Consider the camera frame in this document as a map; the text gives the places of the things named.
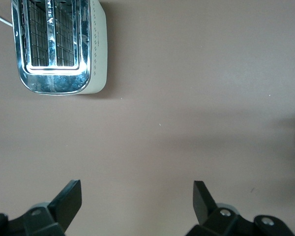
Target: beige floor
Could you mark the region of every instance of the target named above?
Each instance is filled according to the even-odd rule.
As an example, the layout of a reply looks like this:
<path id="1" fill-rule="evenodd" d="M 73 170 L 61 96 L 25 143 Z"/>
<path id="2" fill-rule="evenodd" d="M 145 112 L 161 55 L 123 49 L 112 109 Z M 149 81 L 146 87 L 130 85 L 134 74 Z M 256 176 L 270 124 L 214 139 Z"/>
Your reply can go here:
<path id="1" fill-rule="evenodd" d="M 95 95 L 27 90 L 0 22 L 0 212 L 79 178 L 68 236 L 184 236 L 203 180 L 246 219 L 295 233 L 295 0 L 101 2 L 109 70 Z"/>

